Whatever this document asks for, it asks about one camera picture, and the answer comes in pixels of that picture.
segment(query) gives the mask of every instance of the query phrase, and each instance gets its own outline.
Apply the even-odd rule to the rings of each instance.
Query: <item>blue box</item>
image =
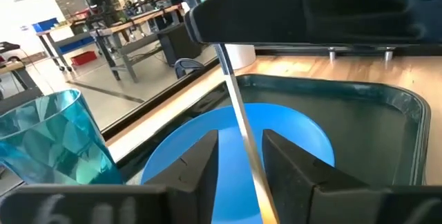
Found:
[[[72,50],[78,49],[79,47],[82,47],[82,46],[86,46],[86,45],[91,44],[93,42],[94,42],[94,38],[93,37],[83,38],[83,39],[75,41],[75,42],[73,42],[71,44],[66,44],[64,46],[61,46],[60,47],[60,51],[61,51],[61,53],[66,54],[66,53],[69,53]]]
[[[55,24],[58,24],[58,20],[56,17],[33,24],[32,27],[34,27],[35,32],[42,32],[50,30],[52,27],[54,27]]]

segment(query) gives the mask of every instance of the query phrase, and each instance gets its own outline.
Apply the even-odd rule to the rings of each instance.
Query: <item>red bin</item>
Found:
[[[95,59],[97,59],[97,56],[96,56],[95,52],[93,52],[93,51],[88,51],[88,52],[85,52],[85,53],[82,53],[80,55],[76,55],[76,56],[70,58],[70,60],[72,61],[72,64],[76,65],[76,66],[83,65],[83,64],[93,61]]]

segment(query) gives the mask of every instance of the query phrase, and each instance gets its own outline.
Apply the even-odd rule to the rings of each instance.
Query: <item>teal faceted cup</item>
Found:
[[[37,98],[1,115],[0,163],[27,184],[123,183],[76,89]]]

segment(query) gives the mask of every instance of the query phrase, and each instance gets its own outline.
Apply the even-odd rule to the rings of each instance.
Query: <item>desk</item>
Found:
[[[0,75],[5,73],[12,73],[17,81],[20,83],[24,91],[15,95],[2,99],[0,97],[0,115],[29,102],[35,98],[42,96],[40,88],[35,84],[34,80],[29,76],[26,67],[21,62],[8,62],[6,67],[0,68]]]
[[[21,62],[7,62],[6,67],[0,68],[0,75],[12,73],[24,90],[37,87]]]
[[[60,41],[54,41],[54,39],[52,38],[52,36],[50,35],[51,32],[56,31],[56,30],[60,30],[62,28],[67,28],[70,27],[70,24],[65,25],[65,26],[59,26],[50,30],[46,30],[46,31],[42,31],[42,32],[37,32],[37,36],[39,37],[41,43],[43,44],[44,48],[46,49],[46,51],[48,52],[48,55],[52,58],[52,60],[54,61],[55,65],[57,65],[59,67],[59,70],[64,71],[65,67],[68,71],[72,71],[72,68],[68,65],[68,63],[66,62],[66,60],[64,59],[63,54],[64,53],[69,53],[71,51],[83,48],[87,45],[90,44],[89,41],[86,41],[80,45],[75,46],[74,48],[69,49],[66,52],[62,52],[61,51],[61,47],[63,46],[67,46],[70,44],[75,44],[75,43],[79,43],[82,42],[83,40],[87,39],[88,37],[90,37],[89,32],[85,32],[82,34],[78,34],[78,35],[74,35],[73,37],[68,37],[65,38],[63,40]],[[44,39],[44,36],[46,36],[46,38],[48,38],[48,41],[50,43],[50,45],[55,49],[55,52],[58,56],[58,58],[61,60],[61,62],[63,63],[64,66],[60,66],[59,62],[57,61],[57,58],[54,56],[54,53],[51,51],[48,43],[46,43],[46,40]]]
[[[387,66],[381,57],[373,59],[342,58],[330,63],[328,57],[259,57],[236,75],[256,73],[285,77],[311,77],[324,80],[378,82],[400,86],[418,93],[431,107],[432,120],[427,149],[426,181],[442,184],[442,59],[440,57],[404,57],[393,59]],[[218,66],[151,112],[110,139],[108,146],[115,160],[152,137],[167,122],[197,102],[204,94],[224,81]]]
[[[145,56],[139,58],[139,59],[134,59],[134,60],[130,60],[128,58],[128,54],[138,50],[148,44],[153,43],[154,41],[157,41],[157,35],[155,33],[145,36],[139,40],[136,41],[132,41],[131,43],[127,44],[127,45],[122,45],[118,33],[122,30],[126,30],[127,28],[133,27],[133,26],[138,26],[140,24],[146,23],[148,20],[150,19],[154,19],[155,17],[159,17],[161,15],[163,15],[164,13],[168,13],[168,12],[175,12],[176,10],[178,10],[179,7],[178,6],[171,6],[168,8],[165,8],[163,10],[153,10],[150,12],[146,12],[143,13],[141,15],[135,16],[131,18],[130,22],[127,22],[125,24],[120,24],[120,25],[116,25],[116,26],[112,26],[110,28],[105,28],[105,29],[97,29],[97,30],[93,30],[90,32],[90,35],[93,36],[98,43],[98,46],[101,50],[101,52],[104,54],[104,57],[106,58],[106,61],[108,62],[108,65],[110,67],[110,69],[113,72],[113,75],[115,77],[116,80],[119,80],[119,75],[118,75],[118,71],[127,71],[129,72],[129,75],[131,76],[132,80],[137,83],[138,79],[137,79],[137,75],[135,74],[135,71],[133,70],[133,65],[135,65],[138,62],[141,62],[142,60],[146,59],[147,57],[156,54],[157,52],[161,51],[161,48],[157,48],[155,50],[152,50],[149,54],[146,54]],[[178,23],[178,16],[176,14],[172,14],[173,15],[173,22],[174,23]],[[110,56],[108,49],[106,48],[105,43],[106,42],[105,38],[111,37],[113,40],[113,43],[115,45],[115,50],[117,51],[118,55],[122,58],[123,63],[121,66],[117,66],[115,64],[115,62],[112,60],[112,57]]]

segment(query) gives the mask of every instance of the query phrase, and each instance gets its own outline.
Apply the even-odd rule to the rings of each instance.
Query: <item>dark green tray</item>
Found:
[[[375,83],[266,75],[237,78],[244,102],[288,106],[319,124],[340,170],[370,185],[424,183],[430,108],[419,95]],[[156,146],[177,127],[230,104],[222,83],[119,161],[124,176],[138,174]]]

